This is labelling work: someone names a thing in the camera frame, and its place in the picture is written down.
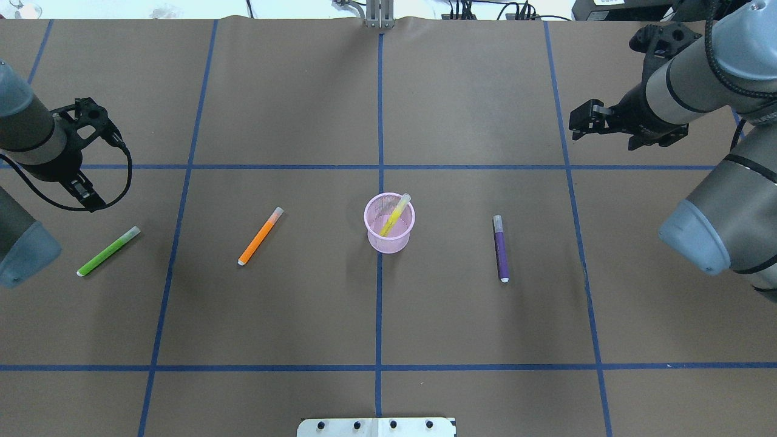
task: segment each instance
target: metal bracket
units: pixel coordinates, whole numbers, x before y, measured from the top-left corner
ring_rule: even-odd
[[[454,418],[307,419],[297,437],[455,437]]]
[[[683,23],[672,23],[666,26],[648,24],[637,30],[629,40],[629,47],[635,52],[645,54],[642,84],[647,84],[647,79],[650,79],[658,68],[701,37],[700,33],[690,30]]]
[[[394,0],[367,0],[367,27],[391,29],[394,27]]]

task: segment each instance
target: cable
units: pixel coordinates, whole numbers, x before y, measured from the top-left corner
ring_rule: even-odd
[[[351,2],[351,3],[349,3],[349,5],[359,12],[359,18],[361,18],[361,19],[365,19],[366,18],[366,16],[364,15],[364,9],[362,9],[362,7],[366,8],[367,5],[362,5],[359,2]]]
[[[464,6],[466,7],[464,12],[464,19],[475,19],[475,14],[472,13],[472,0],[464,0]]]
[[[501,11],[499,11],[499,15],[497,16],[497,21],[499,21],[500,18],[502,18],[502,14],[504,13],[504,10],[507,9],[509,5],[515,5],[515,15],[518,15],[518,9],[521,7],[521,5],[517,4],[516,2],[510,2],[510,3],[503,3],[504,7]]]
[[[529,7],[528,12],[526,15],[523,15],[524,19],[532,19],[532,17],[537,15],[537,8],[535,8],[531,3],[526,3]]]
[[[732,93],[751,97],[753,99],[777,98],[777,93],[765,93],[763,91],[754,91],[752,89],[745,89],[737,86],[731,82],[731,80],[728,79],[728,77],[726,77],[726,75],[723,73],[723,70],[718,64],[718,61],[715,59],[715,54],[713,53],[713,20],[715,19],[715,14],[717,14],[719,7],[720,0],[713,0],[709,6],[707,19],[704,22],[704,52],[707,57],[707,65],[709,65],[709,68],[713,70],[713,74],[715,75],[716,79],[718,79],[718,82],[722,83],[723,86],[725,86]]]
[[[731,139],[731,149],[729,149],[729,152],[732,151],[733,148],[737,147],[737,144],[739,144],[739,137],[742,135],[745,123],[747,123],[745,119],[739,120],[739,123],[737,124],[737,130],[733,132],[733,138]]]
[[[132,156],[130,155],[130,151],[127,149],[127,146],[124,144],[124,142],[121,142],[120,145],[117,147],[121,149],[121,151],[127,157],[127,183],[124,185],[124,189],[121,191],[121,194],[119,194],[115,199],[113,199],[112,201],[108,202],[105,205],[102,205],[96,208],[73,208],[72,206],[67,206],[67,205],[57,203],[56,201],[52,201],[50,198],[46,197],[46,194],[41,193],[40,190],[38,190],[38,188],[35,185],[33,185],[33,182],[29,179],[29,177],[27,177],[27,175],[24,174],[22,169],[20,169],[19,166],[17,166],[16,163],[14,163],[8,156],[0,154],[0,159],[8,163],[8,165],[10,165],[11,168],[14,169],[14,171],[16,171],[16,174],[18,174],[19,177],[22,178],[25,184],[27,184],[27,186],[30,187],[30,190],[32,190],[33,193],[37,194],[39,198],[45,200],[47,203],[57,208],[64,209],[65,211],[95,212],[101,209],[106,209],[114,206],[130,190],[130,185],[132,184]]]
[[[566,18],[565,16],[531,16],[528,19],[535,19],[535,18],[560,18],[560,19],[565,19],[566,21],[574,21]]]
[[[524,19],[524,17],[526,16],[526,12],[529,9],[528,6],[529,6],[528,2],[524,3],[523,7],[521,7],[521,11],[520,12],[516,11],[515,17],[513,17],[513,19],[514,20]]]

